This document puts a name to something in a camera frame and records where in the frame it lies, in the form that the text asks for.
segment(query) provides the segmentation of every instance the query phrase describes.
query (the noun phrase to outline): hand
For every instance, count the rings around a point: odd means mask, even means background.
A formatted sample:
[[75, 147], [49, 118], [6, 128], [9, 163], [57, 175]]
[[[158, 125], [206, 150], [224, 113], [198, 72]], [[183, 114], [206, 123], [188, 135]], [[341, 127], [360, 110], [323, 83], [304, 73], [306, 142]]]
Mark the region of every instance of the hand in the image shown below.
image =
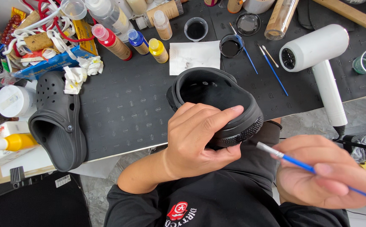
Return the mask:
[[318, 135], [299, 135], [274, 149], [315, 168], [317, 175], [285, 160], [277, 171], [280, 201], [326, 209], [351, 209], [366, 205], [366, 197], [347, 185], [366, 192], [366, 170], [347, 151]]
[[168, 122], [168, 148], [163, 161], [174, 178], [194, 177], [225, 167], [240, 158], [240, 144], [220, 150], [206, 149], [218, 130], [243, 112], [243, 106], [224, 111], [205, 105], [185, 103]]

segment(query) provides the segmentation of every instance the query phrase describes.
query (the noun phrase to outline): yellow bottle cap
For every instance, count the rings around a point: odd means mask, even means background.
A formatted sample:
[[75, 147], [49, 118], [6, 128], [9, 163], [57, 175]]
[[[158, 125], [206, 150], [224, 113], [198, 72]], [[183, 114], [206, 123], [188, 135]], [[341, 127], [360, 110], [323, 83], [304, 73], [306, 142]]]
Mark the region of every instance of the yellow bottle cap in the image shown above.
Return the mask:
[[150, 48], [151, 49], [153, 49], [153, 50], [155, 50], [155, 49], [157, 49], [158, 47], [159, 47], [159, 42], [158, 42], [158, 40], [157, 39], [150, 39], [150, 41], [149, 41], [149, 46], [150, 46]]

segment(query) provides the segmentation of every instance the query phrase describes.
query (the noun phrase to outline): gray tile floor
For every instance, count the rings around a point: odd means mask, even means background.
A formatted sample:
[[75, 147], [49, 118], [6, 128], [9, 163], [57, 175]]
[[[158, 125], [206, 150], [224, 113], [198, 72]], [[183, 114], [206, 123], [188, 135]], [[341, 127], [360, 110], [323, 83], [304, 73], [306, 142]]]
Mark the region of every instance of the gray tile floor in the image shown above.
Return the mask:
[[[346, 134], [366, 132], [366, 98], [344, 103], [349, 123]], [[336, 131], [328, 124], [324, 109], [283, 117], [281, 137], [287, 138], [301, 134], [323, 135], [327, 138], [337, 137]], [[123, 155], [115, 165], [107, 179], [81, 176], [82, 187], [89, 201], [92, 226], [103, 226], [108, 209], [106, 195], [111, 186], [117, 182], [121, 171], [134, 161], [148, 155], [148, 151], [140, 151]]]

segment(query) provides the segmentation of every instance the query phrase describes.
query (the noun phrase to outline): blue paintbrush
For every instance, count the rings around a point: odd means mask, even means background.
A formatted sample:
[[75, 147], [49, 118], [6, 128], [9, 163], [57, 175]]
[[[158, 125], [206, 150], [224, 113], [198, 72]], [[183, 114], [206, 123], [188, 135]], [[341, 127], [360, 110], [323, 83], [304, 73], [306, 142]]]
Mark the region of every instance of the blue paintbrush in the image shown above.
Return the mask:
[[[297, 165], [297, 166], [299, 166], [299, 167], [301, 167], [301, 168], [303, 168], [303, 169], [305, 169], [305, 170], [307, 170], [307, 171], [309, 171], [309, 172], [311, 172], [313, 174], [316, 174], [316, 172], [313, 169], [313, 167], [311, 167], [310, 165], [308, 165], [306, 163], [303, 163], [303, 162], [301, 162], [301, 161], [299, 161], [299, 160], [297, 160], [297, 159], [295, 159], [293, 157], [287, 156], [284, 153], [279, 152], [279, 151], [277, 151], [277, 150], [275, 150], [275, 149], [267, 146], [266, 144], [264, 144], [262, 142], [255, 142], [255, 141], [251, 141], [251, 142], [253, 144], [255, 144], [256, 147], [259, 148], [262, 151], [269, 152], [269, 153], [271, 153], [271, 154], [273, 154], [273, 155], [275, 155], [275, 156], [277, 156], [279, 158], [282, 158], [282, 159], [284, 159], [284, 160], [286, 160], [286, 161], [288, 161], [288, 162], [290, 162], [292, 164], [295, 164], [295, 165]], [[355, 189], [355, 188], [350, 187], [350, 186], [349, 186], [349, 189], [352, 190], [352, 191], [355, 191], [355, 192], [357, 192], [357, 193], [359, 193], [361, 195], [366, 196], [366, 193], [363, 192], [363, 191], [360, 191], [360, 190]]]
[[[234, 31], [234, 33], [237, 35], [237, 33], [236, 33], [235, 29], [233, 28], [233, 26], [232, 26], [231, 22], [230, 22], [229, 24], [231, 25], [231, 28], [232, 28], [232, 30]], [[251, 60], [251, 57], [250, 57], [250, 56], [249, 56], [249, 54], [248, 54], [248, 51], [246, 50], [245, 44], [243, 44], [243, 50], [245, 51], [246, 55], [248, 56], [249, 60], [251, 61], [251, 64], [252, 64], [253, 68], [254, 68], [254, 69], [255, 69], [255, 71], [256, 71], [256, 74], [258, 75], [257, 70], [256, 70], [256, 67], [255, 67], [255, 65], [253, 64], [253, 61]]]
[[287, 91], [285, 90], [285, 88], [284, 88], [283, 84], [281, 83], [280, 79], [278, 78], [276, 71], [274, 71], [274, 68], [271, 66], [271, 63], [270, 63], [269, 59], [268, 59], [268, 58], [267, 58], [267, 56], [266, 56], [266, 53], [264, 53], [263, 49], [261, 49], [261, 47], [260, 47], [260, 45], [259, 45], [259, 44], [257, 44], [257, 45], [259, 46], [259, 48], [260, 48], [261, 52], [263, 53], [264, 58], [266, 59], [267, 63], [270, 65], [270, 68], [271, 68], [271, 70], [273, 71], [274, 75], [276, 75], [276, 78], [277, 78], [278, 82], [280, 83], [280, 85], [281, 85], [282, 89], [284, 90], [284, 92], [285, 92], [286, 96], [288, 96], [288, 93], [287, 93]]

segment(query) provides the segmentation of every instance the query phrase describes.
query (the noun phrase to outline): blue paint bottle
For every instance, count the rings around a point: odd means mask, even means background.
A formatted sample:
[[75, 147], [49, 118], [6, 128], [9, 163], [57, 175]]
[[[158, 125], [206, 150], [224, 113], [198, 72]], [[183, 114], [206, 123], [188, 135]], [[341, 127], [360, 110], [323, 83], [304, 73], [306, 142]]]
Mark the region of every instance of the blue paint bottle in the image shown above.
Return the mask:
[[150, 50], [148, 49], [148, 42], [142, 33], [135, 29], [130, 29], [127, 34], [129, 36], [130, 44], [138, 51], [138, 53], [142, 55], [147, 55], [150, 53]]

